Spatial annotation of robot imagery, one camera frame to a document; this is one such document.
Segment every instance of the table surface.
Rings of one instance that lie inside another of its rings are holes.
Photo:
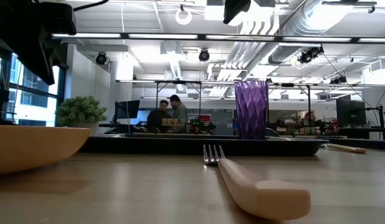
[[[233,202],[200,156],[76,154],[0,176],[2,223],[385,223],[385,152],[321,149],[312,157],[235,157],[267,179],[308,189],[308,216],[277,222]]]

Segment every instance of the security camera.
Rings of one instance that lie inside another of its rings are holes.
[[[207,62],[210,58],[210,54],[207,51],[207,49],[201,49],[199,54],[199,61],[201,62]]]
[[[95,58],[95,62],[98,65],[105,65],[105,63],[106,63],[106,52],[98,52],[98,56]]]

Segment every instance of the fork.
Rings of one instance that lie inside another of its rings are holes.
[[[223,148],[221,147],[221,145],[219,145],[218,147],[219,147],[220,153],[217,152],[216,145],[213,145],[213,148],[214,148],[214,157],[213,157],[213,153],[211,151],[210,145],[208,145],[209,153],[207,153],[206,145],[203,145],[203,160],[205,162],[205,165],[217,166],[217,162],[220,159],[224,159],[225,158],[225,155],[224,155],[224,152],[223,152]]]

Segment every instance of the white ceiling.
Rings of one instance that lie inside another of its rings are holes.
[[[69,2],[73,7],[86,4],[85,2]],[[290,0],[289,11],[295,8],[301,0]],[[153,9],[151,5],[140,5],[147,9]],[[367,9],[363,9],[361,12],[354,10],[347,14],[337,25],[332,27],[325,35],[381,35],[385,36],[385,1],[379,0],[376,10],[372,14],[366,12]],[[121,24],[121,8],[122,4],[104,4],[102,6],[85,9],[75,13],[77,19],[78,32],[122,32]],[[161,6],[158,5],[158,9],[177,9],[178,6]],[[196,10],[204,10],[204,7],[194,7]],[[163,30],[160,29],[158,18],[155,11],[145,10],[136,7],[133,4],[125,4],[123,10],[124,16],[124,31],[125,32],[166,32],[166,33],[204,33],[204,34],[235,34],[237,33],[236,27],[231,27],[223,24],[221,21],[206,21],[203,15],[193,14],[192,21],[188,25],[180,25],[175,20],[175,11],[159,11],[159,19],[162,23]],[[103,45],[113,44],[121,45],[122,40],[91,40],[91,42],[84,40],[85,45]],[[140,68],[135,68],[135,72],[142,75],[143,73],[163,73],[164,70],[170,69],[169,64],[166,62],[152,62],[150,60],[144,61],[143,56],[149,54],[152,57],[159,55],[159,47],[161,41],[143,41],[143,40],[125,40],[124,44],[134,52],[134,55],[140,63]],[[192,46],[196,48],[208,48],[209,52],[222,52],[220,55],[213,53],[213,58],[226,59],[227,53],[229,53],[233,47],[233,42],[198,42],[198,41],[181,41],[183,46]],[[325,44],[323,45],[326,55],[339,55],[338,57],[330,57],[330,60],[334,64],[336,69],[350,67],[351,71],[348,71],[348,77],[358,79],[360,76],[360,70],[357,70],[357,65],[364,66],[365,64],[357,64],[360,60],[368,60],[370,57],[377,55],[385,55],[385,45],[351,45],[351,44]],[[182,70],[202,70],[206,71],[208,63],[199,63],[196,58],[193,58],[193,53],[189,52],[190,56],[188,60],[180,63]],[[108,52],[108,56],[112,58],[120,58],[121,52]],[[360,55],[361,58],[355,58],[354,63],[350,63],[349,55]],[[290,81],[293,78],[288,77],[322,77],[333,73],[335,70],[332,66],[329,66],[328,61],[325,58],[317,58],[313,63],[307,67],[299,70],[294,65],[289,67],[279,67],[276,72],[285,76],[285,81]]]

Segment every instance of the person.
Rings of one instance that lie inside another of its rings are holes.
[[[178,119],[179,124],[186,124],[188,118],[187,107],[181,102],[179,96],[172,95],[170,97],[170,104],[174,110],[172,118]],[[176,130],[180,133],[185,133],[186,126],[176,128]]]
[[[147,119],[147,128],[149,132],[155,132],[155,129],[162,124],[162,118],[172,118],[171,115],[168,114],[167,106],[169,102],[165,100],[161,100],[159,104],[159,108],[156,110],[152,110]],[[159,131],[165,132],[165,128],[159,128]]]
[[[307,112],[304,115],[304,126],[311,126],[315,122],[315,113],[314,112]]]

